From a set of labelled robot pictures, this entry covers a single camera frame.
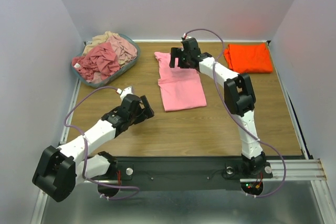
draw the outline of white wall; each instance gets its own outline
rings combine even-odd
[[[0,0],[0,223],[30,223],[43,149],[56,145],[82,40],[61,0]]]
[[[335,3],[295,0],[270,45],[308,149],[322,159],[336,202]]]
[[[106,30],[132,39],[179,39],[193,28],[225,39],[272,39],[293,0],[63,0],[84,40]],[[213,39],[202,33],[198,39]]]

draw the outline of screw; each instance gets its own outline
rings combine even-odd
[[[232,168],[231,166],[228,166],[228,167],[226,168],[226,173],[227,173],[228,175],[233,174],[233,168]]]
[[[126,174],[127,174],[128,176],[131,176],[131,175],[133,174],[133,169],[132,169],[132,168],[127,168],[127,169],[126,169]]]
[[[265,167],[265,172],[268,173],[268,174],[271,174],[272,173],[272,168],[270,166],[266,166]]]

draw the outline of wooden table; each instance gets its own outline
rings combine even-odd
[[[240,155],[238,129],[223,107],[214,81],[201,75],[207,107],[185,111],[164,112],[160,88],[157,84],[159,69],[154,52],[170,52],[179,43],[139,43],[141,56],[136,65],[111,85],[120,89],[132,85],[135,94],[146,95],[155,117],[131,126],[116,139],[98,148],[114,156],[217,156]],[[202,52],[217,56],[220,43],[200,43]],[[220,63],[226,65],[224,57]],[[273,145],[283,155],[301,155],[284,96],[275,72],[251,74],[257,102],[255,122],[261,140]],[[82,84],[80,101],[93,88]],[[119,96],[110,89],[100,90],[85,101],[75,112],[72,124],[88,130],[105,113],[120,105]],[[68,140],[78,136],[70,129]],[[265,147],[266,154],[276,153]]]

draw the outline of laundry basket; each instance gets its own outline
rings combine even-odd
[[[138,61],[139,57],[140,57],[140,48],[139,46],[133,41],[131,40],[129,37],[127,37],[124,34],[119,34],[120,37],[126,39],[129,43],[131,43],[138,51],[136,57],[130,61],[129,63],[127,63],[125,66],[123,66],[122,68],[120,68],[117,72],[115,72],[113,75],[111,75],[109,78],[99,82],[99,83],[90,83],[87,82],[81,75],[79,72],[77,72],[77,70],[71,65],[71,69],[72,71],[75,73],[75,75],[78,77],[78,79],[84,83],[85,85],[88,85],[90,87],[93,88],[100,88],[103,86],[106,86],[107,84],[111,83],[114,79],[118,78],[119,76],[121,76],[123,73],[125,73],[127,70],[129,70],[131,67],[133,67],[135,65],[135,63]]]

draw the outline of folded orange cloth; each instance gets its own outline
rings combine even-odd
[[[266,44],[229,44],[224,51],[229,69],[238,73],[272,73],[273,66]]]

